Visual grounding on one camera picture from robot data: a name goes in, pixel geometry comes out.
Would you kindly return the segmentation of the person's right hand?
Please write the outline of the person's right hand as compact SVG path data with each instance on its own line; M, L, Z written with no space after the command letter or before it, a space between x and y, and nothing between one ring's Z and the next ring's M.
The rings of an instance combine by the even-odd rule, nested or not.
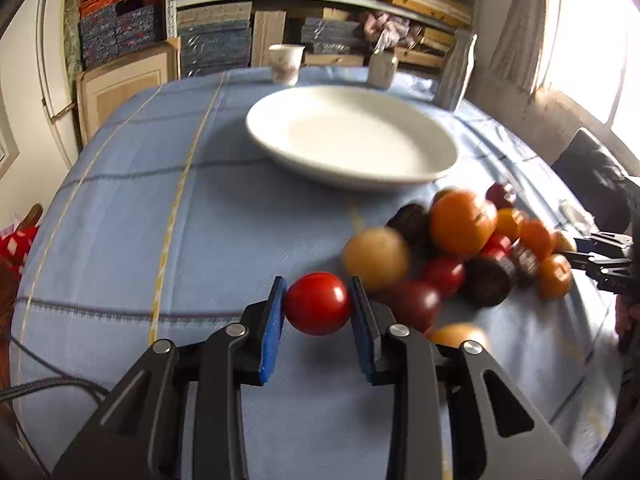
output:
M628 297L618 295L615 304L615 331L618 336L618 351L626 354L639 323L640 304Z

